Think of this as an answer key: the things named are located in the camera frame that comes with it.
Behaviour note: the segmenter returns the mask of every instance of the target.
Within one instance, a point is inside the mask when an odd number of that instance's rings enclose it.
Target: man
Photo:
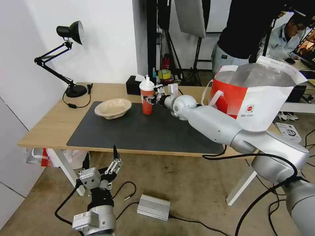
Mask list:
[[[222,66],[247,64],[272,19],[278,17],[287,1],[264,0],[258,7],[257,1],[232,0],[226,27],[212,51],[213,73]]]
[[[305,36],[306,28],[311,24],[311,20],[295,13],[288,23],[283,24],[271,32],[266,57],[277,61],[283,61],[288,58]],[[264,45],[265,38],[260,44],[258,56],[262,55]]]

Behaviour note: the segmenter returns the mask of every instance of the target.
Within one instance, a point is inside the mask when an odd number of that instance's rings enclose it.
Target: black desk lamp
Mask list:
[[[73,83],[73,80],[57,73],[50,67],[46,65],[46,62],[51,61],[52,59],[60,56],[61,54],[71,50],[72,48],[72,42],[69,40],[72,38],[74,41],[76,41],[78,44],[83,45],[84,42],[84,30],[81,21],[76,21],[73,24],[71,24],[69,27],[67,26],[58,26],[57,27],[57,34],[65,40],[65,42],[60,45],[59,47],[56,47],[55,49],[51,50],[50,52],[47,52],[46,54],[35,58],[34,62],[44,68],[45,70],[49,71],[51,74],[57,76],[62,81],[66,82],[69,87],[66,90],[66,95],[71,98],[80,97],[86,94],[87,89],[83,85],[76,85]],[[62,48],[63,46],[66,46],[67,49],[63,50],[62,52],[56,54],[56,55],[50,55],[52,52]]]

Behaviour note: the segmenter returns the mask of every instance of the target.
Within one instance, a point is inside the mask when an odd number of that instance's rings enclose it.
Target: yellow tape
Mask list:
[[[167,69],[159,70],[158,77],[163,80],[169,79],[171,77],[171,71]]]

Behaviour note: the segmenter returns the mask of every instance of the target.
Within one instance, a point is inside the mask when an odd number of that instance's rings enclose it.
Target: computer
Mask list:
[[[301,58],[303,64],[315,69],[315,28],[307,34],[293,53]]]

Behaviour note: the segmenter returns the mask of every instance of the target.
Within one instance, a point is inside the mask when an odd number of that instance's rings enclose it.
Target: wooden table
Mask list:
[[[184,94],[193,96],[198,103],[201,101],[201,95],[204,87],[180,86]],[[68,177],[70,182],[75,186],[77,175],[71,168],[69,162],[64,156],[62,149],[85,150],[85,151],[103,151],[112,152],[111,148],[95,147],[70,147],[67,142],[73,132],[83,119],[85,113],[94,101],[106,101],[112,98],[126,98],[132,103],[141,103],[141,97],[137,95],[128,95],[125,84],[93,84],[91,93],[91,102],[85,108],[69,108],[60,100],[18,143],[21,147],[27,148],[47,148],[51,160],[60,165],[61,169]],[[79,98],[65,98],[66,102],[76,104],[77,106],[85,105],[89,100],[89,95],[85,94]],[[276,127],[272,124],[270,131],[277,132]],[[158,154],[158,155],[176,155],[176,156],[195,156],[201,157],[202,153],[184,153],[184,152],[164,152],[164,151],[145,151],[145,150],[127,150],[118,149],[120,153],[139,153],[139,154]],[[228,147],[224,156],[237,155],[238,152]],[[85,189],[81,186],[78,193],[83,195]]]

